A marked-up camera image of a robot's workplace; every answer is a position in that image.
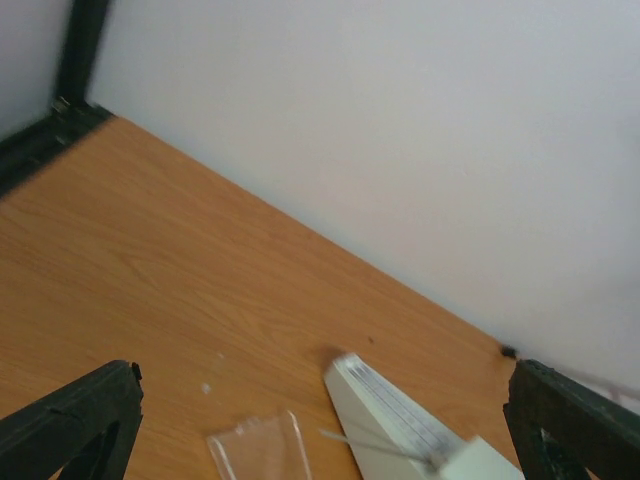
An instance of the wooden surface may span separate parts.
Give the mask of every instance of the wooden surface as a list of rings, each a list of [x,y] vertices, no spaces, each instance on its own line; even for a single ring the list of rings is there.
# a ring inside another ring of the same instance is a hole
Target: wooden surface
[[[127,478],[215,479],[205,436],[281,409],[314,478],[358,478],[318,433],[339,350],[515,461],[493,339],[126,120],[0,200],[0,272],[0,415],[136,361]]]

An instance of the white wall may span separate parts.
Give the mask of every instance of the white wall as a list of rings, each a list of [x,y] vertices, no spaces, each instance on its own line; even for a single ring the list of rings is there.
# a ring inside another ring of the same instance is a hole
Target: white wall
[[[49,107],[70,5],[70,0],[0,2],[0,139]]]
[[[638,25],[635,0],[119,0],[93,98],[497,338],[638,387]]]

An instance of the black metal frame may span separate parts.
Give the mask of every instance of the black metal frame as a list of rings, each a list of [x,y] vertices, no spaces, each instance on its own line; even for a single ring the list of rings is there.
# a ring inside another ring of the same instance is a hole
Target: black metal frame
[[[107,120],[86,93],[110,0],[75,0],[50,111],[0,142],[0,196]]]
[[[142,421],[140,368],[103,365],[0,420],[0,478],[121,480]]]
[[[640,477],[640,417],[539,362],[516,364],[504,413],[528,480]]]

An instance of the clear plastic bag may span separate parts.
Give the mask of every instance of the clear plastic bag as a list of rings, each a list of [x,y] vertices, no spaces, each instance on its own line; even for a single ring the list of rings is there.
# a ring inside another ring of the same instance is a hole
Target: clear plastic bag
[[[293,413],[250,418],[207,437],[223,480],[311,480],[307,454]]]

